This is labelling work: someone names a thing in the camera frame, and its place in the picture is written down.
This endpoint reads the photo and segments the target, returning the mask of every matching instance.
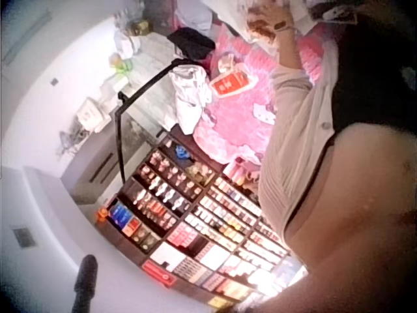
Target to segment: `white cloth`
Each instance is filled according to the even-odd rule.
[[[174,85],[178,123],[185,135],[192,134],[203,108],[212,101],[207,74],[197,65],[174,68],[169,77]]]
[[[200,0],[177,0],[175,14],[181,24],[205,36],[210,35],[213,13]]]
[[[285,246],[285,226],[334,134],[331,99],[338,78],[338,49],[334,42],[325,42],[323,48],[316,85],[304,70],[279,65],[272,74],[279,106],[262,161],[259,201]]]

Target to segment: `red label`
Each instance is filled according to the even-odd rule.
[[[157,266],[154,262],[150,260],[147,260],[142,265],[142,269],[167,287],[174,285],[175,281],[177,280],[175,276],[171,275],[166,270],[161,269],[159,266]]]
[[[249,80],[243,72],[232,72],[226,77],[223,77],[219,81],[213,83],[213,87],[219,95],[233,93],[247,85],[249,85]]]

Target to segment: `red box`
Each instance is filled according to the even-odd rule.
[[[167,287],[171,287],[177,281],[177,278],[175,276],[173,276],[166,270],[161,269],[159,266],[157,266],[154,262],[150,260],[147,260],[142,265],[142,269]]]

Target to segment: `cosmetics display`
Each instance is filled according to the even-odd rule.
[[[171,232],[167,240],[174,246],[187,248],[197,236],[198,233],[193,228],[182,222]]]
[[[236,188],[232,187],[223,178],[217,178],[214,184],[219,190],[221,190],[224,194],[227,194],[233,201],[241,205],[243,208],[247,209],[256,216],[261,216],[262,210]]]
[[[198,197],[201,191],[203,191],[203,187],[199,186],[199,184],[194,181],[194,178],[187,175],[183,169],[177,167],[177,165],[166,158],[161,151],[153,152],[149,160],[149,167],[160,175],[160,178],[157,179],[153,185],[151,183],[152,187],[159,186],[157,193],[165,192],[169,185],[172,188],[177,188],[185,198],[192,201]]]
[[[168,134],[100,208],[123,234],[111,242],[129,240],[125,255],[151,277],[216,308],[266,295],[254,282],[275,277],[288,251],[256,201],[187,144]]]
[[[256,270],[256,266],[242,260],[238,256],[230,256],[220,268],[219,272],[230,277],[247,278]]]
[[[267,249],[257,245],[253,241],[247,240],[243,247],[250,252],[253,252],[254,254],[257,254],[258,256],[264,258],[265,260],[273,263],[278,264],[281,260],[281,258],[271,252],[269,252]]]
[[[236,248],[236,244],[228,240],[218,231],[212,229],[208,224],[204,223],[200,218],[189,214],[185,221],[193,228],[195,228],[199,233],[205,235],[213,241],[219,243],[219,245],[224,246],[226,249],[233,251]]]
[[[204,284],[203,288],[208,291],[213,291],[219,286],[226,278],[218,273],[214,273],[209,279],[207,279]]]
[[[236,300],[243,300],[249,296],[252,289],[233,280],[226,279],[216,288],[216,292]]]
[[[247,215],[242,211],[233,212],[232,210],[228,210],[209,196],[201,199],[200,204],[244,235],[250,232],[251,226],[247,224]]]
[[[256,223],[257,218],[253,216],[252,213],[249,213],[241,205],[238,205],[232,201],[228,196],[221,193],[218,189],[212,187],[207,192],[207,194],[215,203],[222,206],[224,209],[231,211],[235,216],[239,217],[241,221],[248,224],[249,226],[253,226]]]
[[[276,243],[273,243],[271,240],[267,239],[265,236],[261,235],[260,233],[257,233],[256,231],[251,233],[250,239],[252,241],[255,241],[258,245],[262,246],[263,248],[267,249],[268,251],[275,253],[281,258],[287,254],[287,251],[284,248],[277,245]]]
[[[190,258],[185,258],[173,271],[174,274],[192,284],[195,284],[203,275],[207,276],[207,272],[208,275],[211,273],[206,267]]]
[[[157,176],[151,169],[144,165],[139,170],[139,175],[134,175],[134,179],[143,185],[145,191],[154,196],[164,206],[181,217],[190,207],[190,202],[186,200],[174,188],[171,188],[160,176]],[[143,199],[143,191],[138,193],[135,201]]]
[[[263,235],[267,236],[269,239],[275,241],[276,243],[280,243],[278,235],[276,234],[276,232],[274,232],[274,230],[272,230],[270,226],[267,226],[266,224],[259,222],[258,225],[256,225],[255,229],[259,233],[262,233]]]
[[[166,138],[160,146],[160,152],[181,167],[192,179],[201,186],[207,186],[215,176],[214,171],[206,164],[199,162],[181,144]]]
[[[237,256],[241,257],[243,260],[266,271],[271,271],[274,268],[274,264],[242,248],[239,248],[236,253]]]
[[[161,238],[142,224],[132,235],[132,239],[142,251],[147,253]]]

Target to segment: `black metal stand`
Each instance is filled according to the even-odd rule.
[[[125,184],[126,182],[126,177],[124,175],[124,162],[123,162],[123,152],[122,152],[122,126],[121,126],[122,114],[149,88],[151,88],[155,83],[159,82],[165,75],[167,75],[170,70],[180,65],[198,65],[202,67],[200,63],[189,60],[189,59],[175,59],[171,62],[171,64],[168,67],[164,68],[161,72],[155,75],[149,82],[143,85],[130,98],[127,97],[121,91],[117,95],[118,98],[122,100],[123,102],[123,105],[119,109],[117,109],[117,111],[115,112],[117,157],[119,159],[120,175],[122,177],[123,184]]]

